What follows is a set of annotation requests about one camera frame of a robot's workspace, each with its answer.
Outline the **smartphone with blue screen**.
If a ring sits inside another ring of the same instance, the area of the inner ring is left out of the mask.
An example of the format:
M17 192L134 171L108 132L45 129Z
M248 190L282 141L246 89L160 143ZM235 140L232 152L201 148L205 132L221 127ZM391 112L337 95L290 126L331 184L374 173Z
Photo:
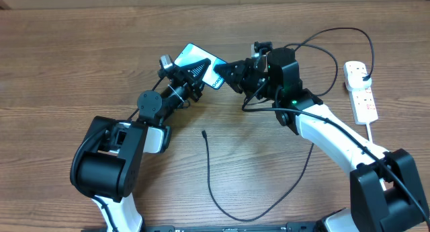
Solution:
M220 89L224 83L224 79L215 72L214 67L226 64L226 61L193 43L185 46L174 63L179 67L193 67L191 73L195 76L204 73L202 81L212 89Z

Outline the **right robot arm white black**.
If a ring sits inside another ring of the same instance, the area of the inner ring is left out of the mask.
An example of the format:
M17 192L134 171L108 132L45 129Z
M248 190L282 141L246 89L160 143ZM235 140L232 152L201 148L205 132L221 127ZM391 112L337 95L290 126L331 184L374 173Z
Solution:
M304 89L292 49L264 51L214 70L235 92L273 100L268 110L279 123L318 146L349 176L350 207L317 221L315 231L406 231L429 222L413 157L363 138Z

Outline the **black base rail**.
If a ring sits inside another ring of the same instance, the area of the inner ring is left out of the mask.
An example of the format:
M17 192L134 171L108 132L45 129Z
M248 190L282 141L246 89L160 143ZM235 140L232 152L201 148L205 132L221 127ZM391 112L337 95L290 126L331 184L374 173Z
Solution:
M144 232L321 232L326 231L317 222L289 222L285 225L241 225L174 227L173 225L147 226Z

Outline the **white power strip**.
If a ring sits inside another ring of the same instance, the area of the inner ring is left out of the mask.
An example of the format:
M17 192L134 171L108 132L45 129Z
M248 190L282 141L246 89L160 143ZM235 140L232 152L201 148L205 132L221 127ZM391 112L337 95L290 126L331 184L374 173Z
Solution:
M347 61L343 65L344 76L347 72L367 73L366 65L359 61ZM370 124L378 119L375 100L371 87L359 91L348 91L356 124Z

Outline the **white charger plug adapter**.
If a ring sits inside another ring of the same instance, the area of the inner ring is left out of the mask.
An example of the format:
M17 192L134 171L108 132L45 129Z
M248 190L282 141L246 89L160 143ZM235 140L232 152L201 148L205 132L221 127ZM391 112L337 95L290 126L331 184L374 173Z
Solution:
M363 72L350 73L345 76L345 85L348 91L359 91L371 87L372 79L367 78L368 74Z

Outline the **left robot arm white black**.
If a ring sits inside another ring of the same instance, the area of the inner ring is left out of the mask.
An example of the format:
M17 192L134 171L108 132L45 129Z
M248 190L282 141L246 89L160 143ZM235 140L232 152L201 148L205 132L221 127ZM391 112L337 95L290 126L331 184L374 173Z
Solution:
M169 147L172 131L164 122L175 110L199 100L210 64L210 59L202 59L179 67L165 55L158 75L170 84L161 93L151 89L139 95L136 120L93 119L73 158L70 181L96 203L106 231L145 230L132 195L142 156L164 153Z

